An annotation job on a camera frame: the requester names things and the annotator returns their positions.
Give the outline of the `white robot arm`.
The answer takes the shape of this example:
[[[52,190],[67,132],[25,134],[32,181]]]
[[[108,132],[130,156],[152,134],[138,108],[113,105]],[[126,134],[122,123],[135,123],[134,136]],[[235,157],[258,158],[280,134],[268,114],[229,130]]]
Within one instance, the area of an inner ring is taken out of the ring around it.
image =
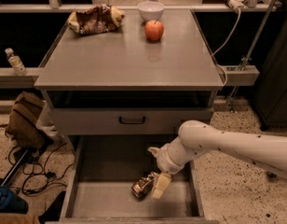
[[[197,120],[184,122],[178,136],[163,147],[148,150],[157,159],[160,174],[154,179],[152,197],[160,199],[171,177],[210,150],[218,150],[287,179],[287,137],[221,131]]]

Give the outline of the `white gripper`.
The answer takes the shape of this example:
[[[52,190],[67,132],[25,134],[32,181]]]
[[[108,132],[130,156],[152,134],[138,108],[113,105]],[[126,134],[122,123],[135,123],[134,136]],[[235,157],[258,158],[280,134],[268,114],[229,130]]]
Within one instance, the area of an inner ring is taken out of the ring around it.
[[[154,179],[152,187],[152,198],[160,199],[169,184],[171,176],[179,173],[185,166],[175,163],[169,155],[169,145],[161,148],[150,147],[148,151],[157,159],[157,167],[162,172]]]

